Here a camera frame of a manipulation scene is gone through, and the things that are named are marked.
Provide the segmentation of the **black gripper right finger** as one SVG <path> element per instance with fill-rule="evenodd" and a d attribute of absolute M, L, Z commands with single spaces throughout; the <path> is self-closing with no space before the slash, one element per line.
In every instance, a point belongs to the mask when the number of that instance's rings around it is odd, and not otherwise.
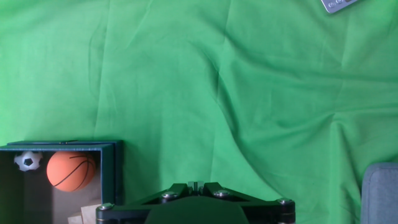
<path fill-rule="evenodd" d="M 196 195 L 232 202 L 250 223 L 295 223 L 295 202 L 289 198 L 262 200 L 221 186 L 218 182 L 196 182 Z"/>

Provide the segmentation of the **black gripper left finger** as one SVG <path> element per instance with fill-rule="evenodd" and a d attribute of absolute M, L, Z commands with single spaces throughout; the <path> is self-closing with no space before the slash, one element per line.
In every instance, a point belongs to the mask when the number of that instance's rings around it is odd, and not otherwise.
<path fill-rule="evenodd" d="M 172 184 L 166 190 L 155 193 L 128 205 L 104 203 L 96 208 L 96 224 L 145 223 L 150 213 L 166 208 L 177 200 L 194 196 L 195 182 Z"/>

